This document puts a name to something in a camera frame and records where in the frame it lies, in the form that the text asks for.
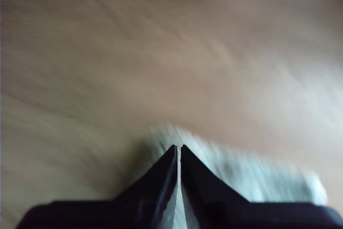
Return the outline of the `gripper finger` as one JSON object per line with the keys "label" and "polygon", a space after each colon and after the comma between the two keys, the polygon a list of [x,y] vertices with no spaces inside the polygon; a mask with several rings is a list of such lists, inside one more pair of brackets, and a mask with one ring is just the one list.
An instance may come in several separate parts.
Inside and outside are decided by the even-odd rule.
{"label": "gripper finger", "polygon": [[172,228],[177,179],[177,147],[172,145],[144,176],[114,200],[114,228]]}
{"label": "gripper finger", "polygon": [[201,228],[253,228],[241,214],[249,201],[214,175],[186,145],[181,147],[181,184]]}

